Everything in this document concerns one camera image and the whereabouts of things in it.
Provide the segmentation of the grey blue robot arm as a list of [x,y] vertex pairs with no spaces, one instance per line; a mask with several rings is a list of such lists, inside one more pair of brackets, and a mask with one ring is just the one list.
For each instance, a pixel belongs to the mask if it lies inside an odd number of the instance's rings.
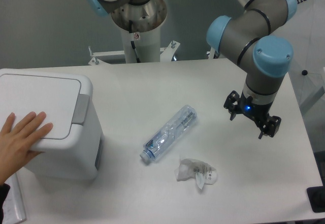
[[252,120],[261,136],[273,137],[281,118],[269,111],[294,56],[290,42],[273,32],[294,16],[297,1],[238,1],[244,13],[236,19],[216,18],[208,28],[206,41],[247,74],[242,92],[232,91],[224,108],[231,118],[242,114]]

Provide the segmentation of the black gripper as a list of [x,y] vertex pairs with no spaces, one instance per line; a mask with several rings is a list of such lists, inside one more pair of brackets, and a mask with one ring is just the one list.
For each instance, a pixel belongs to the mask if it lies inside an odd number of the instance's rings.
[[228,110],[230,114],[230,121],[232,121],[237,114],[241,113],[251,119],[258,128],[260,128],[260,134],[258,136],[261,139],[263,136],[269,136],[273,138],[279,130],[281,124],[281,118],[278,116],[269,116],[269,110],[272,103],[265,105],[254,104],[250,99],[245,97],[244,93],[241,97],[236,91],[232,91],[226,98],[224,108]]

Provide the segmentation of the bare human hand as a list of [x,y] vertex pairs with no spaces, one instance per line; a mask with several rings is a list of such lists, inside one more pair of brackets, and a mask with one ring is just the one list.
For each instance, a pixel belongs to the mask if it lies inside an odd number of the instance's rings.
[[52,123],[40,126],[46,118],[45,112],[30,112],[13,125],[15,118],[11,113],[1,129],[1,185],[40,154],[32,151],[31,147],[53,128]]

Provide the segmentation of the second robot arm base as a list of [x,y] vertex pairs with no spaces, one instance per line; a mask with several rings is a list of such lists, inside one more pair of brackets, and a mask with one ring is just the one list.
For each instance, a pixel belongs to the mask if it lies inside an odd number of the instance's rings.
[[110,15],[120,30],[125,54],[131,48],[159,52],[160,29],[167,17],[164,0],[87,0],[99,16]]

